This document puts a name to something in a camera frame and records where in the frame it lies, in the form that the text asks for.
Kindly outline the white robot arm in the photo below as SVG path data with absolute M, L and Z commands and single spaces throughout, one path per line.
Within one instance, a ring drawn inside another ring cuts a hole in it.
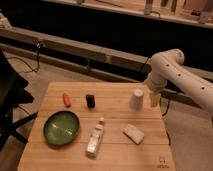
M 184 59 L 179 49 L 154 54 L 150 59 L 151 72 L 145 83 L 150 90 L 157 92 L 170 81 L 213 116 L 213 83 L 186 70 L 182 66 Z

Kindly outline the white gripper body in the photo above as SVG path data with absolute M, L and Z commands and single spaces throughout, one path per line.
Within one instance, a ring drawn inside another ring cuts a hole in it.
M 153 92 L 161 92 L 166 86 L 166 80 L 161 77 L 148 76 L 145 84 Z

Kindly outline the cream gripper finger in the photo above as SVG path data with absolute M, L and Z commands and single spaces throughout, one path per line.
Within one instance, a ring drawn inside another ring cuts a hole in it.
M 161 94 L 159 92 L 150 93 L 150 104 L 152 107 L 157 107 L 160 103 Z

